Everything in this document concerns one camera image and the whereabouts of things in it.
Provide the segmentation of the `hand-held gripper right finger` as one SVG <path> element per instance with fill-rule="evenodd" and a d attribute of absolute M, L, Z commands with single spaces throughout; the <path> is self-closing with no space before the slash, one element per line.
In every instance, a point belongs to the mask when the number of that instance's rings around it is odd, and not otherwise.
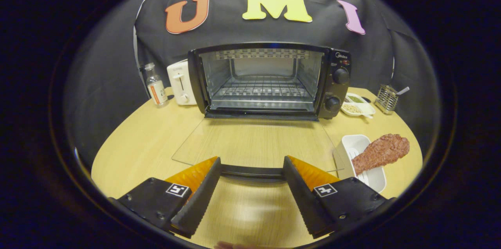
<path fill-rule="evenodd" d="M 352 231 L 394 201 L 358 178 L 339 179 L 292 156 L 284 158 L 283 175 L 313 238 Z"/>

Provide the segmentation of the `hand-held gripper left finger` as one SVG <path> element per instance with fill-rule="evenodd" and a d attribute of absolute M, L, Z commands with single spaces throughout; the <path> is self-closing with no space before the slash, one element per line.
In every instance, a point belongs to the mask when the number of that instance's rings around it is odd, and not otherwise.
<path fill-rule="evenodd" d="M 111 202 L 162 231 L 191 238 L 204 217 L 222 164 L 212 157 L 168 179 L 148 178 Z"/>

